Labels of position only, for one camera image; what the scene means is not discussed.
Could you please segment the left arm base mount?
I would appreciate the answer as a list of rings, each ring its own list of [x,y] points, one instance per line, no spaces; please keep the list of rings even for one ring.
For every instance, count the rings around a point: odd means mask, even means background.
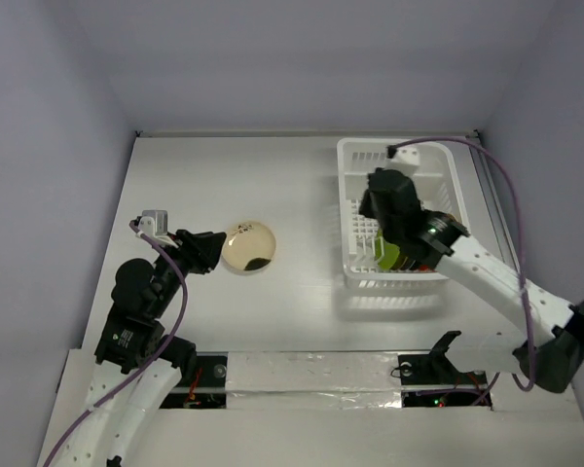
[[[199,353],[189,379],[182,379],[164,398],[164,410],[215,410],[227,407],[227,353]]]

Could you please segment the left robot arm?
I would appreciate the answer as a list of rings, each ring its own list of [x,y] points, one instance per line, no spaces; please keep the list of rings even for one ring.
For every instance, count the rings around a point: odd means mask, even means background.
[[[212,272],[226,236],[131,229],[158,257],[131,259],[117,270],[83,411],[55,442],[46,466],[128,465],[171,390],[200,377],[195,345],[160,319],[176,295],[177,317],[184,317],[187,275]]]

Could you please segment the yellow patterned plate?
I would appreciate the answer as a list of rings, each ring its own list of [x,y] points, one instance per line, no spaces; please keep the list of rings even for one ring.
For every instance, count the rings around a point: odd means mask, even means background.
[[[408,256],[402,251],[399,251],[398,257],[396,258],[396,261],[393,264],[392,269],[393,270],[406,270],[406,264],[409,262],[409,258]]]

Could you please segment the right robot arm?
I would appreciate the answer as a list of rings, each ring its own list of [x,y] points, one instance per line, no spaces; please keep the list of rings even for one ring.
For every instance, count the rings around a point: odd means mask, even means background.
[[[573,304],[526,280],[447,213],[422,208],[414,182],[395,169],[368,176],[359,207],[406,257],[460,284],[525,334],[507,351],[534,385],[564,392],[584,362],[584,300]]]

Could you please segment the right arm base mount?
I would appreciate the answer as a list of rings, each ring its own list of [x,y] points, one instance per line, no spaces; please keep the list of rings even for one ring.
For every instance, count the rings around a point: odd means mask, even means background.
[[[427,351],[398,355],[390,376],[400,381],[406,407],[493,406],[485,372],[461,372],[448,359],[450,345],[460,335],[449,331]]]

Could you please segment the silver foil strip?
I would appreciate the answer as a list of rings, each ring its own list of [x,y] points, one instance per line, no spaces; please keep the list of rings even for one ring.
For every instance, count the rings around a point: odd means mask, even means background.
[[[372,410],[402,407],[395,352],[232,352],[229,410]]]

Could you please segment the cream plate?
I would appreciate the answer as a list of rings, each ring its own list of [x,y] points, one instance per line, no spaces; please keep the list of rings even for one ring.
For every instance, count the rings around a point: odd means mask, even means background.
[[[274,260],[277,242],[273,231],[264,223],[246,220],[226,230],[222,260],[236,274],[254,274]]]

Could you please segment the white plastic dish rack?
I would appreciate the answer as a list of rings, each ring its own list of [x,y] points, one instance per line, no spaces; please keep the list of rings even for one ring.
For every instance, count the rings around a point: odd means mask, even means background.
[[[381,270],[375,262],[374,239],[379,224],[359,214],[368,174],[384,168],[386,148],[402,138],[348,137],[337,144],[343,268],[347,285],[358,289],[424,290],[443,286],[448,278],[422,272],[408,262],[406,270]],[[469,225],[452,151],[442,143],[417,143],[421,167],[410,177],[421,206],[454,216]]]

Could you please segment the lime green plate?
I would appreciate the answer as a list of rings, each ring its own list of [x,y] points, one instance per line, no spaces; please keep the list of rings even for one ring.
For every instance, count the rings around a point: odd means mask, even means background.
[[[381,270],[397,270],[400,249],[389,243],[383,237],[383,231],[378,229],[374,239],[375,262]]]

